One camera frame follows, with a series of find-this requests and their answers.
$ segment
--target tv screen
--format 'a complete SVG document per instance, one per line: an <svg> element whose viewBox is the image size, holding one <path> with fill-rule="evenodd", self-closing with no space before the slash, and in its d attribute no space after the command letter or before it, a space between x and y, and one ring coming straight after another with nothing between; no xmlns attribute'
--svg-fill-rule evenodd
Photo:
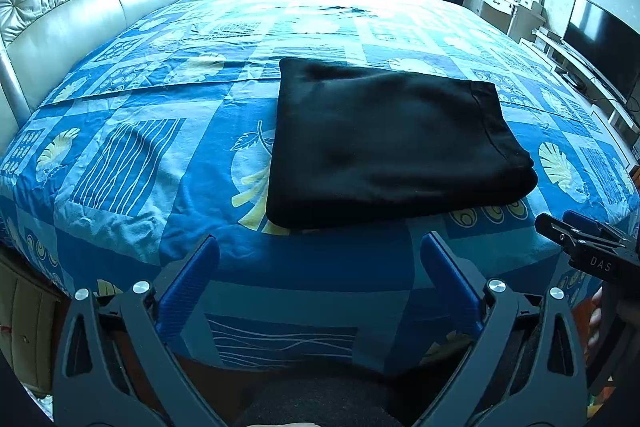
<svg viewBox="0 0 640 427"><path fill-rule="evenodd" d="M626 103L640 79L640 34L588 0L575 0L564 42Z"/></svg>

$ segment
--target folded garment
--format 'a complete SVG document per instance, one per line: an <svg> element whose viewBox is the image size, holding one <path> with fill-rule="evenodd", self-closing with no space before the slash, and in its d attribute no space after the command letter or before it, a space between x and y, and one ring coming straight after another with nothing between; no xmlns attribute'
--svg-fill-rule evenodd
<svg viewBox="0 0 640 427"><path fill-rule="evenodd" d="M322 229L518 201L538 183L494 84L283 58L267 217Z"/></svg>

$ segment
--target tufted leather headboard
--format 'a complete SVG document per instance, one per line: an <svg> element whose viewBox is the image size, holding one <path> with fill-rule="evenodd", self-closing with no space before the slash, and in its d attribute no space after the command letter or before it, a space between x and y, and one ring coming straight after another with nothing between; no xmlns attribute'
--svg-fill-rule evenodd
<svg viewBox="0 0 640 427"><path fill-rule="evenodd" d="M71 67L177 0L0 0L0 157Z"/></svg>

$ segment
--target beige upholstered bed side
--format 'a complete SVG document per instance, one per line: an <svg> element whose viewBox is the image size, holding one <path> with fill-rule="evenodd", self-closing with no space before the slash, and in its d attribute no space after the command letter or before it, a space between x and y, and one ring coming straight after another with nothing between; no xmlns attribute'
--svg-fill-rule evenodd
<svg viewBox="0 0 640 427"><path fill-rule="evenodd" d="M0 157L73 65L177 0L0 0Z"/></svg>

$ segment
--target blue patterned bedsheet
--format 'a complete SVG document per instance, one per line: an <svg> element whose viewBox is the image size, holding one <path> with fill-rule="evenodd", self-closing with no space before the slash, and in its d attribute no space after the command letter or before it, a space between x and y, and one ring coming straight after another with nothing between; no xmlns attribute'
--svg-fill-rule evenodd
<svg viewBox="0 0 640 427"><path fill-rule="evenodd" d="M538 187L499 208L277 227L265 203L286 56L495 83ZM321 355L396 375L428 359L457 335L419 260L431 230L486 276L530 293L554 282L574 304L596 282L536 234L534 217L572 208L636 232L639 204L574 95L492 26L437 0L181 0L83 59L0 163L11 241L70 295L151 280L213 233L220 267L172 347L236 369Z"/></svg>

